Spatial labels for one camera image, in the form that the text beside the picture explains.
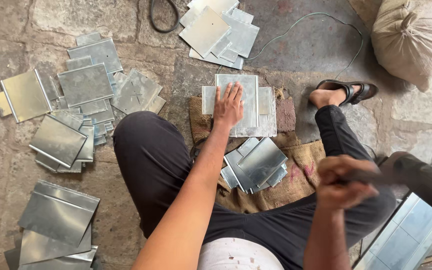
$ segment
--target black pants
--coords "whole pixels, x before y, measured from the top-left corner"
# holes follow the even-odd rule
[[[322,107],[315,118],[327,156],[347,154],[358,160],[371,159],[339,107]],[[119,168],[147,238],[176,198],[193,163],[177,128],[152,112],[129,114],[117,125],[113,137]],[[378,197],[346,210],[348,247],[375,230],[393,212],[393,193],[387,187],[378,189]],[[270,250],[286,270],[302,269],[315,206],[315,194],[254,214],[236,213],[215,203],[204,243],[223,237],[246,239]]]

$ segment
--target green wire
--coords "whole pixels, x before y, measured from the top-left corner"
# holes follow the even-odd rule
[[[339,74],[335,77],[335,79],[337,79],[343,72],[345,72],[350,66],[351,66],[351,64],[353,64],[353,62],[354,62],[354,60],[356,59],[356,57],[360,54],[360,52],[361,52],[361,50],[363,49],[363,42],[364,42],[364,39],[363,39],[363,34],[361,33],[361,31],[359,31],[359,29],[358,28],[356,28],[354,25],[352,25],[351,23],[347,23],[347,22],[344,22],[344,21],[341,21],[341,20],[339,20],[338,18],[335,18],[335,17],[333,17],[333,16],[331,16],[331,15],[329,15],[329,14],[327,14],[326,12],[314,12],[314,13],[310,13],[310,14],[308,14],[308,15],[305,15],[305,16],[303,16],[303,17],[301,17],[299,20],[297,20],[287,31],[286,31],[286,33],[284,33],[284,34],[282,34],[282,35],[280,35],[280,36],[278,36],[278,37],[275,37],[275,38],[273,38],[272,40],[270,40],[268,43],[266,43],[266,45],[264,46],[264,47],[262,47],[262,49],[261,49],[261,51],[258,53],[258,55],[256,55],[255,57],[253,57],[253,58],[248,58],[248,59],[244,59],[245,61],[247,61],[247,60],[253,60],[254,58],[256,58],[256,57],[258,57],[262,52],[263,52],[263,50],[266,48],[266,46],[268,46],[269,45],[269,43],[271,43],[271,42],[273,42],[273,41],[275,41],[275,40],[277,40],[277,39],[279,39],[279,38],[281,38],[281,37],[284,37],[286,34],[288,34],[289,33],[289,31],[291,30],[291,28],[293,28],[293,26],[295,26],[297,23],[299,23],[301,20],[303,20],[304,18],[306,18],[306,17],[308,17],[308,16],[312,16],[312,15],[326,15],[326,16],[329,16],[329,17],[331,17],[331,18],[333,18],[334,20],[336,20],[336,21],[338,21],[338,22],[340,22],[340,23],[342,23],[342,24],[344,24],[344,25],[348,25],[348,26],[350,26],[350,27],[352,27],[352,28],[354,28],[354,29],[356,29],[356,31],[359,33],[359,36],[361,36],[361,46],[359,47],[359,50],[357,51],[357,53],[356,53],[356,55],[353,57],[353,59],[351,60],[351,63],[349,63],[349,65],[347,65],[347,67],[343,70],[343,71],[341,71],[341,72],[339,72]]]

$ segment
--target stone floor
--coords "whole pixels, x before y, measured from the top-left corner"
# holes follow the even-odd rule
[[[157,4],[155,19],[169,26],[174,17],[166,1]],[[189,0],[176,0],[185,11]],[[0,0],[0,80],[37,68],[56,75],[66,69],[66,49],[74,37],[98,30],[115,40],[125,72],[141,71],[163,86],[167,100],[160,115],[174,123],[191,147],[188,98],[213,83],[218,66],[188,58],[189,46],[178,37],[155,32],[149,22],[149,0]],[[366,80],[380,86],[380,94],[356,106],[346,106],[350,126],[360,141],[377,152],[406,150],[432,161],[432,89],[405,92],[402,82],[376,62],[369,35],[381,0],[241,0],[240,9],[253,15],[261,28],[251,57],[293,21],[311,12],[328,12],[361,30],[364,46],[342,80]],[[283,88],[294,99],[296,135],[303,143],[319,138],[308,103],[322,79],[334,78],[360,45],[358,34],[321,15],[301,21],[285,37],[268,46],[260,57],[245,62],[244,70],[223,73],[256,74],[260,85]],[[96,147],[95,162],[82,174],[54,175],[34,162],[28,147],[41,117],[16,124],[0,118],[0,269],[7,269],[3,251],[13,248],[20,233],[17,221],[38,179],[91,194],[101,199],[93,224],[93,244],[105,270],[127,270],[145,243],[139,215],[129,196],[112,151],[112,142]]]

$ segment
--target black sandal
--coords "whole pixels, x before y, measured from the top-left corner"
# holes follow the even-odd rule
[[[361,86],[361,90],[354,94],[353,85]],[[325,90],[338,90],[345,89],[346,90],[346,99],[339,104],[339,106],[344,105],[346,103],[358,104],[360,101],[368,100],[374,97],[379,89],[374,83],[366,83],[366,82],[340,82],[337,80],[323,80],[318,84],[316,89],[325,89]]]

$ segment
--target hand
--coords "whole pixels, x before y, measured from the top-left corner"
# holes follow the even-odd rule
[[[221,97],[221,87],[216,87],[214,101],[214,127],[224,128],[228,131],[243,118],[243,86],[239,82],[228,83],[224,95]]]
[[[347,174],[352,169],[379,172],[375,163],[356,160],[348,155],[329,156],[321,160],[318,166],[321,182],[316,189],[318,207],[329,210],[348,209],[379,194],[373,185],[359,181],[346,185],[334,184],[339,176]]]

